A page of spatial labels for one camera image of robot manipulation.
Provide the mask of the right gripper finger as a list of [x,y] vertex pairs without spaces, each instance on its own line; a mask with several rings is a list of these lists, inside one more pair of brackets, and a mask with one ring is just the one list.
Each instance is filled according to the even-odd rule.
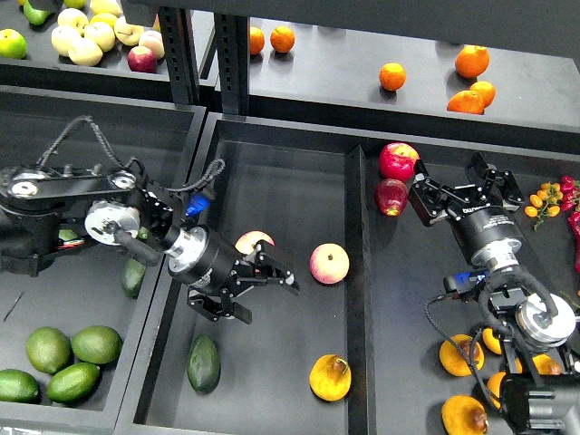
[[464,188],[451,188],[435,181],[421,160],[414,163],[409,202],[425,227],[443,220],[464,217],[463,208],[471,205],[469,193]]
[[469,170],[476,175],[475,199],[479,203],[501,206],[511,212],[524,204],[524,196],[511,170],[499,170],[488,164],[479,152],[469,161]]

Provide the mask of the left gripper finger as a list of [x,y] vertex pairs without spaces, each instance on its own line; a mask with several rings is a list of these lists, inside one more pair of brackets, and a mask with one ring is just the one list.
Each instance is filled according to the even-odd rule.
[[203,295],[190,290],[187,299],[188,306],[211,322],[220,318],[237,319],[244,324],[252,324],[252,313],[243,305],[234,302],[228,292],[220,293],[218,300],[209,295]]
[[298,295],[300,285],[283,250],[265,240],[258,240],[250,254],[235,262],[235,288],[238,294],[256,286],[280,285]]

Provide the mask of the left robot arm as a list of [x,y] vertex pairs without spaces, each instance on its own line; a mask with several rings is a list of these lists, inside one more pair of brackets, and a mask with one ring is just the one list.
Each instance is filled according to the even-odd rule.
[[211,161],[196,182],[168,188],[149,178],[137,159],[115,160],[107,172],[65,165],[51,168],[50,146],[32,165],[1,171],[1,267],[37,276],[59,256],[96,244],[120,247],[144,266],[163,257],[169,274],[188,288],[188,305],[210,321],[251,312],[243,293],[280,285],[297,293],[294,270],[272,243],[260,240],[242,253],[197,217],[224,170]]

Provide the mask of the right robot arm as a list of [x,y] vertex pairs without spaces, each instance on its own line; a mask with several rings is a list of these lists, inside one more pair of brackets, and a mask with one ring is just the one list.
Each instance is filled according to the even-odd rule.
[[472,184],[435,181],[421,160],[414,164],[409,201],[422,224],[449,223],[472,271],[446,277],[443,300],[475,300],[499,340],[506,375],[499,392],[481,388],[515,434],[579,431],[579,355],[569,340],[579,313],[551,293],[517,260],[524,235],[513,218],[523,195],[509,170],[476,153],[466,167]]

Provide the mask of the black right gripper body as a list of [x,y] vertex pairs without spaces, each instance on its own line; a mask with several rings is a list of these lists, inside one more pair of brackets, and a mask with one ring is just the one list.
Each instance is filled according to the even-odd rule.
[[449,198],[449,225],[459,249],[471,266],[512,266],[524,236],[500,205],[466,205]]

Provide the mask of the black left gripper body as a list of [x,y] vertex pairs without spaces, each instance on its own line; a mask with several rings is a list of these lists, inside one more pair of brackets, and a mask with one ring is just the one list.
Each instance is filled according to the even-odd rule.
[[236,261],[243,259],[230,242],[206,226],[181,229],[166,254],[169,274],[203,295],[218,295]]

